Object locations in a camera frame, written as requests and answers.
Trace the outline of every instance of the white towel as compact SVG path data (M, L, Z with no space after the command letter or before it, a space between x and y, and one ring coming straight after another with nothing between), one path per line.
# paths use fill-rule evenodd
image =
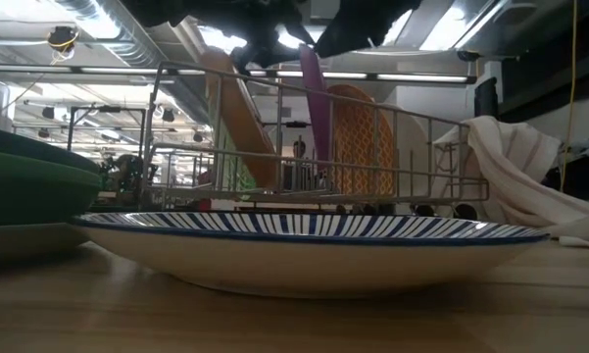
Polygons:
M473 203L480 218L503 224L543 227L553 237L579 237L589 241L589 202L543 186L540 181L558 154L560 142L528 124L503 124L492 117L464 122L470 129L460 137L453 128L434 142L441 146L467 140L463 152L467 177L486 178L490 198ZM458 151L444 153L438 165L459 161ZM438 177L434 196L451 196L448 179ZM465 197L476 197L478 187L465 187Z

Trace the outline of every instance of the metal wire rack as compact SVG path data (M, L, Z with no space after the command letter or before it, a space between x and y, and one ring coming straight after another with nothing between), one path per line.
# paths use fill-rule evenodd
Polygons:
M214 146L211 148L199 147L189 144L154 142L152 132L153 112L155 111L157 93L166 66L201 71L206 76L214 75L218 79L216 107L214 117ZM223 121L221 116L222 82L227 79L242 79L254 81L265 86L275 87L277 90L277 112L275 128L275 152L252 153L248 151L234 150L226 146L226 139L222 138ZM302 93L314 93L326 96L331 101L329 115L329 152L326 160L285 157L282 154L282 132L285 123L282 117L283 91L291 90ZM362 105L367 109L373 109L375 130L379 127L379 112L388 112L392 125L394 143L393 163L390 168L379 164L379 138L374 135L371 160L369 164L354 164L349 161L340 161L335 156L337 148L333 140L333 127L336 117L333 112L333 102L338 100L348 101L352 104ZM488 198L489 189L485 179L475 176L467 176L465 172L468 146L466 144L466 132L468 126L448 121L441 118L429 117L424 114L408 112L395 106L377 104L358 99L329 94L323 91L314 91L280 82L274 82L257 77L241 76L233 73L221 72L193 64L176 62L162 62L158 68L154 82L154 89L150 96L149 112L146 117L144 150L148 166L155 153L162 150L171 156L174 154L190 154L195 156L191 185L173 185L173 182L165 180L163 184L149 184L146 177L142 178L140 206L152 202L153 197L160 199L164 207L173 204L175 200L200 200L220 199L248 202L288 203L288 204L360 204L360 203L410 203L452 205L459 202L476 202ZM427 141L425 146L420 146L420 152L426 149L426 155L417 155L415 150L401 150L397 146L397 132L400 124L398 114L407 114L424 122ZM434 125L441 124L455 126L458 130L460 141L453 143L436 144L432 140ZM263 161L268 168L275 168L276 183L269 187L253 187L252 179L244 173L244 161ZM416 168L418 162L425 168ZM355 179L360 186L355 187ZM434 192L442 185L443 192ZM471 193L465 193L470 187Z

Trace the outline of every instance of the green bowl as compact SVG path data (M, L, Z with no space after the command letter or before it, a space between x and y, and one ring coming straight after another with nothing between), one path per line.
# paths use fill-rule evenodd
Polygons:
M98 165L82 156L47 143L0 130L0 153L56 163L98 174Z
M0 153L0 226L66 222L83 214L99 190L97 174Z

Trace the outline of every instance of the blue striped pattern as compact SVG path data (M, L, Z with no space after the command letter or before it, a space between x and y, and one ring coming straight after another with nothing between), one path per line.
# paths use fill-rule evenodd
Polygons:
M542 230L465 220L413 216L354 216L252 213L89 214L74 220L84 227L141 229L227 235L269 235L340 238L502 239L545 238Z

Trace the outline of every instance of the table surface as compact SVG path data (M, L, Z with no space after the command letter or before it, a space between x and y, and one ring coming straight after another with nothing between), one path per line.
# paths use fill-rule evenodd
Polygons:
M391 299L212 291L87 244L0 269L0 353L589 352L589 250L544 243Z

